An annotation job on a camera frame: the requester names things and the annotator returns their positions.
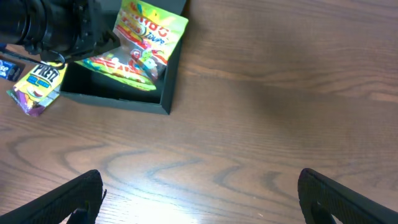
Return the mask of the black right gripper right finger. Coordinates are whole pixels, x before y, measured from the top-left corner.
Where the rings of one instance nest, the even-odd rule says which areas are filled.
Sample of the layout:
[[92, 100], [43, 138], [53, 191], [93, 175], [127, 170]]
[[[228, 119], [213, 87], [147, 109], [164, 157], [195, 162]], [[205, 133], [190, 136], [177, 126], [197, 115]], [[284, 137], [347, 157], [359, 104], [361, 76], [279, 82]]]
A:
[[299, 204], [306, 223], [397, 224], [397, 212], [338, 182], [305, 168], [298, 178]]

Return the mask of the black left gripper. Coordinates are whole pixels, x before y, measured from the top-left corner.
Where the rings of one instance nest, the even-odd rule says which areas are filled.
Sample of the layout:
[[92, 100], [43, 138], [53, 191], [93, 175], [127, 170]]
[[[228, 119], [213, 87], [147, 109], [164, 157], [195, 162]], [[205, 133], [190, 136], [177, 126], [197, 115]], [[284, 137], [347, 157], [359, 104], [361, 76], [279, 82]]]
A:
[[120, 1], [44, 1], [46, 29], [41, 60], [74, 62], [118, 48], [113, 32]]

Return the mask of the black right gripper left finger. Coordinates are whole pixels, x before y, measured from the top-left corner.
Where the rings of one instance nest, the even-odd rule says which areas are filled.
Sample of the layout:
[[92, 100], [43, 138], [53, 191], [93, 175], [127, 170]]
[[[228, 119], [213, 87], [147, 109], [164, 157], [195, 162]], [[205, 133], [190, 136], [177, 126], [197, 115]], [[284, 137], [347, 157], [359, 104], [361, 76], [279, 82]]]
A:
[[93, 169], [43, 196], [1, 215], [1, 223], [94, 223], [106, 191]]

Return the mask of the black gift box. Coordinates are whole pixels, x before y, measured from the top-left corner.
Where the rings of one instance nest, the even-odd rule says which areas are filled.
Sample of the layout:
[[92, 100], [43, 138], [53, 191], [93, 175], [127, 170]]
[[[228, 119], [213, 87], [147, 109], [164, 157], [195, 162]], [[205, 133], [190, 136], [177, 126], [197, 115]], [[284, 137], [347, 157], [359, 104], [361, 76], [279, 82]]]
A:
[[61, 95], [88, 105], [169, 114], [174, 97], [181, 48], [182, 41], [177, 44], [160, 80], [156, 81], [155, 90], [140, 90], [71, 63], [60, 87]]

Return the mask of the yellow green Pretz box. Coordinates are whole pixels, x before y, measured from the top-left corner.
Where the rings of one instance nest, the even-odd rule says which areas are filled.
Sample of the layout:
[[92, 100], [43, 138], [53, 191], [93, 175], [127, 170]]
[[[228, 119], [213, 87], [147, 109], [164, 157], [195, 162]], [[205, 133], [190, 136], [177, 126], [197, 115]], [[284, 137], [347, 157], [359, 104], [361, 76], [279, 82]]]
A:
[[65, 64], [60, 70], [54, 66], [57, 64], [50, 62], [36, 65], [7, 91], [25, 114], [38, 117], [60, 96], [60, 86], [68, 65]]

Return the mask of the green Haribo gummy bag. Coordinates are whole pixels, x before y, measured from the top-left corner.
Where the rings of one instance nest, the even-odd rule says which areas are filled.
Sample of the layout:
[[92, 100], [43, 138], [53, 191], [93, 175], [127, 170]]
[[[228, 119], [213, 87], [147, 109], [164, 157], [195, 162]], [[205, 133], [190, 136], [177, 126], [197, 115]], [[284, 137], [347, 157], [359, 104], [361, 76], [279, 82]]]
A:
[[123, 0], [113, 32], [120, 46], [77, 64], [144, 91], [167, 68], [188, 19], [140, 0]]

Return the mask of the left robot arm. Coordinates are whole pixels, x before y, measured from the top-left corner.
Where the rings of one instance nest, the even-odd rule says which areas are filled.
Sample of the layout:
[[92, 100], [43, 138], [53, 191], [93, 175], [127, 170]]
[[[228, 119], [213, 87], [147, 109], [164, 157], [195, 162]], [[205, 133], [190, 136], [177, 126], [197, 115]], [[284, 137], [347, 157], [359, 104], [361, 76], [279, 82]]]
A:
[[111, 18], [95, 0], [2, 0], [1, 43], [44, 62], [75, 62], [120, 46]]

